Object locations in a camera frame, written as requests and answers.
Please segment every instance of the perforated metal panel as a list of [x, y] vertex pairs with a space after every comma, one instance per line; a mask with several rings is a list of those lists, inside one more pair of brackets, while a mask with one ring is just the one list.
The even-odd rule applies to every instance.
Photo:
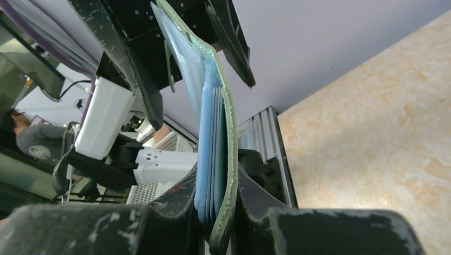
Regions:
[[[155, 149], [178, 152], [193, 152], [191, 144], [175, 132], [169, 133], [156, 146]], [[153, 182], [133, 186], [130, 190], [127, 204], [139, 205], [150, 203], [154, 199], [164, 194], [176, 183], [173, 182]]]

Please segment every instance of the marble floor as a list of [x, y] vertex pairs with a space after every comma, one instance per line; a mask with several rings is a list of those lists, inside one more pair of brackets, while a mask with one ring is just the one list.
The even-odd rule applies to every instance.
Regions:
[[391, 209], [451, 254], [451, 11], [279, 122], [299, 207]]

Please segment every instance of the dark hair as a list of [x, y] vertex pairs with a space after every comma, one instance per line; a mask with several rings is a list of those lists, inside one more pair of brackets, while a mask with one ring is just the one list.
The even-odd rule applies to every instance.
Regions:
[[17, 113], [17, 110], [11, 108], [4, 113], [0, 117], [0, 128], [8, 132], [14, 132], [15, 122], [12, 116]]

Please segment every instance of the white plastic housing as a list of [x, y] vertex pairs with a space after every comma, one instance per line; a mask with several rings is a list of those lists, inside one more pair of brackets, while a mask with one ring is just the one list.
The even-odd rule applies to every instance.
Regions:
[[133, 170], [138, 184], [179, 182], [197, 162], [197, 153], [156, 150], [146, 147], [139, 151]]
[[90, 158], [104, 159], [113, 147], [133, 101], [135, 96], [131, 91], [105, 78], [97, 79], [75, 151]]

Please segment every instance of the black cable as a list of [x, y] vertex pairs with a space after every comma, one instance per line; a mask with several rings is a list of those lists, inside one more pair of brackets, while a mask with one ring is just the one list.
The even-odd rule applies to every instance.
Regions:
[[77, 85], [77, 84], [79, 84], [79, 83], [91, 83], [91, 81], [90, 81], [90, 80], [81, 80], [81, 81], [76, 81], [76, 82], [70, 84], [69, 87], [66, 88], [66, 89], [61, 93], [61, 95], [60, 95], [59, 97], [57, 97], [56, 99], [53, 98], [53, 97], [51, 97], [51, 96], [47, 93], [47, 91], [45, 91], [45, 90], [44, 90], [43, 88], [41, 88], [40, 86], [39, 86], [39, 88], [41, 89], [42, 93], [43, 93], [48, 99], [50, 99], [50, 100], [53, 101], [53, 102], [58, 103], [58, 102], [61, 100], [61, 98], [62, 98], [64, 95], [66, 95], [66, 93], [69, 91], [69, 89], [71, 89], [73, 86], [75, 86], [75, 85]]
[[81, 81], [76, 81], [76, 82], [70, 84], [69, 87], [61, 93], [61, 95], [58, 97], [58, 100], [61, 100], [61, 98], [64, 97], [64, 95], [69, 91], [69, 89], [71, 89], [73, 86], [75, 86], [79, 83], [91, 83], [91, 80], [81, 80]]

